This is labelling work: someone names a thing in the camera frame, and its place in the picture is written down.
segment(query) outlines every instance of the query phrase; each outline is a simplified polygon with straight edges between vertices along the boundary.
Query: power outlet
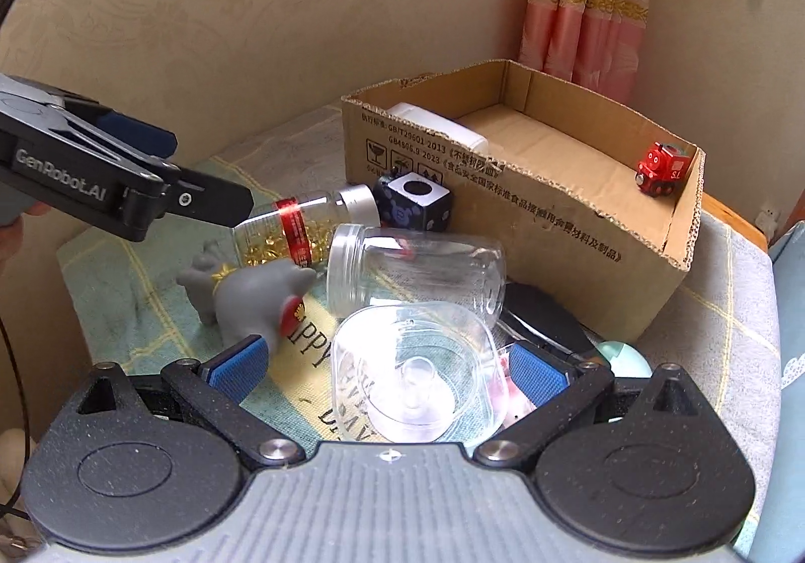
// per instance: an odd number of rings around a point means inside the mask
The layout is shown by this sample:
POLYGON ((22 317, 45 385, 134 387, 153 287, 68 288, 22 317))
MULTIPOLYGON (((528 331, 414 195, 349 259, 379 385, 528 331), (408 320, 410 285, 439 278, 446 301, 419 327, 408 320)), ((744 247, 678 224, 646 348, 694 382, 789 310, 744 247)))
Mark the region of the power outlet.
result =
POLYGON ((780 219, 780 210, 774 208, 768 202, 762 205, 758 217, 755 218, 755 226, 763 232, 767 241, 771 241, 774 237, 774 232, 777 231, 778 221, 780 219))

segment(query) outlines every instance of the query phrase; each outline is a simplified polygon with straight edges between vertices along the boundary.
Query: silver lid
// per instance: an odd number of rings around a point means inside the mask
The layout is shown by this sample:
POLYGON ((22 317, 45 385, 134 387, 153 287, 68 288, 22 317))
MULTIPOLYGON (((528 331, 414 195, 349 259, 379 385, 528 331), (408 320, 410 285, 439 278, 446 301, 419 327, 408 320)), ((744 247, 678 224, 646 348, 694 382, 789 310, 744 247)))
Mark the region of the silver lid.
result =
POLYGON ((348 186, 339 191, 344 206, 349 213, 349 221, 355 225, 380 227, 380 214, 374 203, 374 195, 369 186, 360 184, 348 186))

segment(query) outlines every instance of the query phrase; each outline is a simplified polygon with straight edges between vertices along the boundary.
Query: black cable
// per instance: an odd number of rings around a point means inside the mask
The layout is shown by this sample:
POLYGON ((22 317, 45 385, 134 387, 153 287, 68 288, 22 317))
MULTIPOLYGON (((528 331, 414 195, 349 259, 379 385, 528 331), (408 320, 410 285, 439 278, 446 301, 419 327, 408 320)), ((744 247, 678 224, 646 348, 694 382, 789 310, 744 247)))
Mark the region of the black cable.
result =
MULTIPOLYGON (((6 351, 8 352, 8 360, 11 362, 11 370, 14 371, 14 378, 17 381, 17 393, 19 393, 19 406, 23 410, 23 432, 25 433, 25 460, 23 462, 23 469, 28 464, 28 458, 31 457, 31 421, 28 417, 28 402, 25 401, 25 389, 23 388, 23 377, 19 374, 19 366, 17 365, 17 358, 14 356, 14 350, 11 349, 11 341, 8 338, 6 326, 3 324, 3 318, 0 317, 0 334, 3 334, 3 342, 6 344, 6 351)), ((0 504, 0 518, 5 515, 16 516, 24 520, 31 520, 28 514, 19 509, 14 508, 19 500, 20 485, 22 483, 22 474, 20 480, 17 482, 17 488, 11 493, 11 498, 6 504, 0 504)))

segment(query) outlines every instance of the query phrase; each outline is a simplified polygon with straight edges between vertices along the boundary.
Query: fragile symbol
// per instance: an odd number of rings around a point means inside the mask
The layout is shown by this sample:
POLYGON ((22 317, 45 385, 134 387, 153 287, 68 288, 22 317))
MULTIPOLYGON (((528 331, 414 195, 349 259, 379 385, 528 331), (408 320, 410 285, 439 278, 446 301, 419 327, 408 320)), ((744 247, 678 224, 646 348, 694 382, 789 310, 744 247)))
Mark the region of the fragile symbol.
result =
POLYGON ((387 155, 388 153, 384 145, 381 145, 379 142, 370 141, 369 138, 366 139, 366 160, 369 161, 369 163, 375 164, 385 170, 388 167, 387 155))
POLYGON ((392 168, 396 168, 400 175, 405 175, 406 173, 413 173, 414 160, 410 156, 400 154, 400 152, 397 152, 397 150, 392 150, 391 166, 392 168))
POLYGON ((440 173, 438 170, 434 170, 433 168, 429 168, 425 164, 419 164, 416 168, 416 172, 425 179, 435 181, 436 184, 442 183, 442 173, 440 173))

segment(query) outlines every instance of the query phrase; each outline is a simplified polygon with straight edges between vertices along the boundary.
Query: cardboard box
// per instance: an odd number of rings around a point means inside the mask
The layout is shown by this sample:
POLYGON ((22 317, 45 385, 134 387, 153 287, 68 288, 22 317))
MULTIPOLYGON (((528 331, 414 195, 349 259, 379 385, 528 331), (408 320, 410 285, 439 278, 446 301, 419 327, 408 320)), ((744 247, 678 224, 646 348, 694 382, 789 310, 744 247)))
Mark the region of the cardboard box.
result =
POLYGON ((512 61, 394 79, 343 98, 346 177, 393 165, 453 191, 450 231, 498 238, 511 279, 607 340, 635 342, 690 269, 704 153, 635 111, 512 61), (385 110, 409 102, 483 134, 479 156, 385 110), (691 154, 673 195, 634 176, 655 142, 691 154))

